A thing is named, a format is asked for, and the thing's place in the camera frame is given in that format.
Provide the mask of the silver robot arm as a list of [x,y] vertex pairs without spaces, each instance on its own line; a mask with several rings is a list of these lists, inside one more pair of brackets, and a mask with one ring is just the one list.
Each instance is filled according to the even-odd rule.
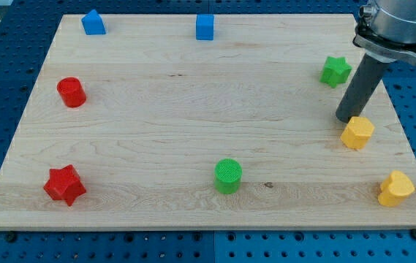
[[416,0],[368,0],[360,7],[354,45],[375,59],[416,65]]

